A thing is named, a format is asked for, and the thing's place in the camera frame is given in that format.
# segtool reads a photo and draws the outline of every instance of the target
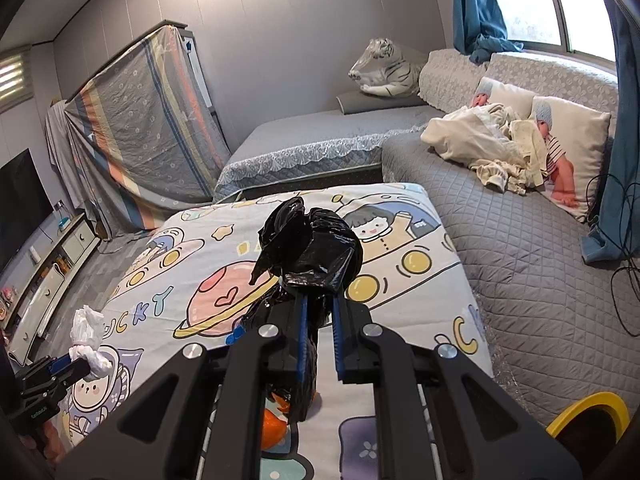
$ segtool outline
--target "window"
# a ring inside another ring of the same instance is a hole
[[[29,51],[0,54],[0,113],[32,96]]]
[[[510,40],[526,48],[615,62],[603,0],[498,0]]]

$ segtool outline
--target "white tiger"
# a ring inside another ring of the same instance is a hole
[[[418,78],[424,63],[410,62],[389,38],[369,41],[364,54],[356,61],[349,77],[364,93],[390,97],[409,95],[418,90]]]

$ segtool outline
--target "gray floor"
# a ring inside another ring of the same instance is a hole
[[[92,309],[101,311],[113,288],[136,255],[142,252],[150,235],[151,232],[124,235],[111,242],[100,243],[69,286],[51,317],[44,340],[35,356],[31,355],[32,360],[45,355],[59,357],[68,351],[71,345],[69,331],[76,309],[87,304]]]

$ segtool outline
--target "white blanket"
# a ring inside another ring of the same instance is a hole
[[[169,218],[113,291],[100,347],[113,371],[76,383],[61,406],[73,444],[183,346],[225,344],[252,300],[276,282],[264,274],[248,283],[260,253],[258,229],[296,194],[307,210],[337,212],[362,238],[365,261],[347,295],[365,303],[375,322],[426,348],[451,342],[492,373],[465,271],[421,186],[340,186],[211,205]],[[318,334],[317,390],[308,419],[263,453],[260,478],[377,478],[372,387],[337,381],[331,326]],[[267,408],[283,417],[277,406]]]
[[[466,106],[432,119],[420,138],[445,160],[474,170],[485,186],[524,194],[546,176],[546,146],[534,121],[509,107]]]

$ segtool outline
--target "television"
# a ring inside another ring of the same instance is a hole
[[[0,272],[52,211],[28,149],[0,168]]]

